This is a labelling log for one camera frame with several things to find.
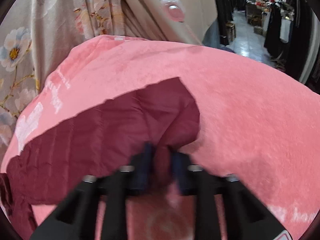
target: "pink fleece cloth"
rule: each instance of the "pink fleece cloth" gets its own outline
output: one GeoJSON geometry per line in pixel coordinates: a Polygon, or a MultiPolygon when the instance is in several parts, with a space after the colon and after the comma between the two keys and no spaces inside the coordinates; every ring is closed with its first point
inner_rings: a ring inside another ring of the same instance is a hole
{"type": "MultiPolygon", "coordinates": [[[[75,47],[19,117],[1,172],[28,141],[62,120],[176,76],[195,97],[201,119],[199,139],[182,151],[212,174],[236,173],[298,239],[320,206],[320,96],[222,50],[107,35],[75,47]]],[[[130,239],[192,237],[190,197],[153,192],[127,207],[130,239]]],[[[33,206],[37,222],[52,208],[33,206]]]]}

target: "white tag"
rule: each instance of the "white tag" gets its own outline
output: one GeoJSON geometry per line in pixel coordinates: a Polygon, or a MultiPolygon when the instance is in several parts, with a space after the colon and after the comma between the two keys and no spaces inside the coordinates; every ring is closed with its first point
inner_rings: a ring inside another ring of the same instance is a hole
{"type": "Polygon", "coordinates": [[[283,230],[274,240],[292,240],[287,230],[283,230]]]}

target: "maroon fabric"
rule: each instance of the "maroon fabric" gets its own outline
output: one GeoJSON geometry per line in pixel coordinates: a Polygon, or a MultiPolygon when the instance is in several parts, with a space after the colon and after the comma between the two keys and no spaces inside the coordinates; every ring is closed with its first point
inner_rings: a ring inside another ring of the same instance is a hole
{"type": "Polygon", "coordinates": [[[156,146],[155,178],[164,185],[170,180],[167,146],[191,143],[198,131],[199,110],[179,78],[107,100],[65,120],[10,160],[10,185],[4,176],[0,180],[10,221],[29,239],[35,229],[30,205],[57,204],[84,175],[109,175],[146,141],[156,146]]]}

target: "red garment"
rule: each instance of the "red garment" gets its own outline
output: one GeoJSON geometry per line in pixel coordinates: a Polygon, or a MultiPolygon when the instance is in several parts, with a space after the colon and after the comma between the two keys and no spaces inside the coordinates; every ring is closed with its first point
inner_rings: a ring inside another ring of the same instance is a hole
{"type": "Polygon", "coordinates": [[[59,203],[84,175],[109,175],[146,141],[156,146],[156,181],[168,183],[167,146],[191,143],[198,131],[199,110],[179,78],[126,93],[30,141],[2,174],[1,200],[15,230],[27,240],[36,228],[31,205],[59,203]]]}

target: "beige garment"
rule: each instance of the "beige garment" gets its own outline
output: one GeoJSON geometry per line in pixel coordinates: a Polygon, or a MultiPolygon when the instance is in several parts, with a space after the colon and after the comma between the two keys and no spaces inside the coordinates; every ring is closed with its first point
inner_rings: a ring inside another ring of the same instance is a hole
{"type": "MultiPolygon", "coordinates": [[[[146,33],[147,39],[198,44],[188,27],[169,19],[159,0],[125,0],[132,15],[146,33]]],[[[180,0],[186,9],[185,23],[202,41],[205,32],[217,18],[215,0],[180,0]]]]}

